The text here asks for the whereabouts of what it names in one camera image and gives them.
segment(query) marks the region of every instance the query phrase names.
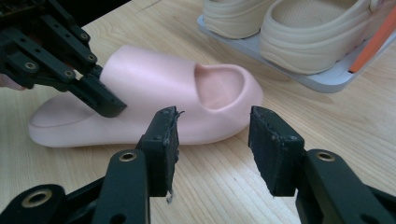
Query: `gray shoe tray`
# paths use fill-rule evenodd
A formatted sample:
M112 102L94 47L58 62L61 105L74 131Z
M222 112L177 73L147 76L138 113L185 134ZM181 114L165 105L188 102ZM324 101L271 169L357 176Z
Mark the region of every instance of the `gray shoe tray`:
M218 41L245 53L246 55L258 60L259 62L273 67L274 69L280 71L284 75L305 85L309 89L324 93L333 93L333 92L341 91L344 87L347 86L348 83L350 83L355 77L359 75L360 72L356 74L352 74L348 72L348 69L354 63L355 59L358 57L358 55L361 53L361 51L364 49L364 47L368 42L365 41L363 44L359 45L352 52L348 53L348 55L343 60L337 62L332 68L318 74L306 76L306 75L292 73L289 70L286 70L274 63L265 60L259 53L260 34L256 34L254 36L243 39L229 39L209 31L205 27L203 15L198 17L197 22L200 31L203 32L204 34L212 36L216 38ZM382 52L382 50L384 50L394 39L396 39L396 32L393 32L393 34L388 38L388 40L378 51L375 57L379 55Z

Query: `wooden table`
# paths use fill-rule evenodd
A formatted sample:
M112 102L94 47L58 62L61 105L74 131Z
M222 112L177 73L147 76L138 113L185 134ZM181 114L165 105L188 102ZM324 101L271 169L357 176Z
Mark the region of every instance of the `wooden table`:
M262 105L275 110L304 139L305 149L342 156L361 180L396 195L396 43L344 90L309 90L271 68L202 34L196 19L203 1L136 0L84 29L99 64L122 45L195 60L235 63L259 80ZM0 210L36 185L74 191L102 177L110 157L131 145L49 148L35 144L27 122L46 100L48 87L0 89ZM151 199L152 223L299 223L294 198L273 198L248 148L248 129L214 144L181 146L176 197Z

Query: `white clog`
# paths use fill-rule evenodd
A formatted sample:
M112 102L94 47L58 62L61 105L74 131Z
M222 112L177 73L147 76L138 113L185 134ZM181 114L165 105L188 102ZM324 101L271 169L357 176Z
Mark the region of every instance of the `white clog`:
M294 73L331 68L370 38L396 0L277 0L261 29L263 58Z
M260 31L262 19L275 0L205 0L205 27L231 39L245 38Z
M158 52L124 46L106 63L100 80L127 108L114 119L101 117L73 94L48 100L29 121L31 138L47 147L134 144L155 113L175 105L181 145L230 137L249 122L262 89L244 68L200 65Z

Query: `pink slide sandal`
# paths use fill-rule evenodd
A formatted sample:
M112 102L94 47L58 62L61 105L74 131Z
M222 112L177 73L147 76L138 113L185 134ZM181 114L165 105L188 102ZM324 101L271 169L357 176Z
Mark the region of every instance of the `pink slide sandal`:
M181 145L217 142L248 126L262 88L244 68L200 65L159 52L124 46L106 63L100 80L127 108L114 119L101 117L70 92L40 106L29 134L46 147L134 144L155 113L175 105Z

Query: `orange object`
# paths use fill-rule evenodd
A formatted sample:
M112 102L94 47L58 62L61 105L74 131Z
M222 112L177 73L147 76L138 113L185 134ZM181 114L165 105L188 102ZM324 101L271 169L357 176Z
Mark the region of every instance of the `orange object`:
M367 64L379 51L382 45L387 41L388 37L396 30L396 7L388 14L387 18L379 27L378 31L375 33L373 38L363 49L361 54L355 60L355 62L350 66L350 73L357 73Z

